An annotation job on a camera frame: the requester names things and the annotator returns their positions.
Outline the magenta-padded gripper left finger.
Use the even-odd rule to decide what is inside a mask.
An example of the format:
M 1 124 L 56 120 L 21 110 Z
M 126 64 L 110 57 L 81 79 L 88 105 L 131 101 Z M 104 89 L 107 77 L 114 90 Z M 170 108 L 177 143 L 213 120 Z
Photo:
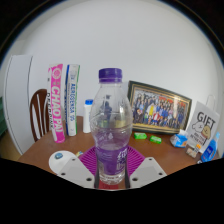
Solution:
M 79 157 L 65 151 L 59 159 L 61 165 L 58 176 L 84 188 L 95 187 L 97 159 L 95 149 L 90 148 Z

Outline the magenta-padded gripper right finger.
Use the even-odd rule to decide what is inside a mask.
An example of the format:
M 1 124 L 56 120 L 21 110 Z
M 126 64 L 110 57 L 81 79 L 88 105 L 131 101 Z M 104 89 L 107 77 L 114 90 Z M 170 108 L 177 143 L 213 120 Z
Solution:
M 165 171 L 153 157 L 144 157 L 136 149 L 128 147 L 125 174 L 127 188 L 140 188 L 165 176 Z

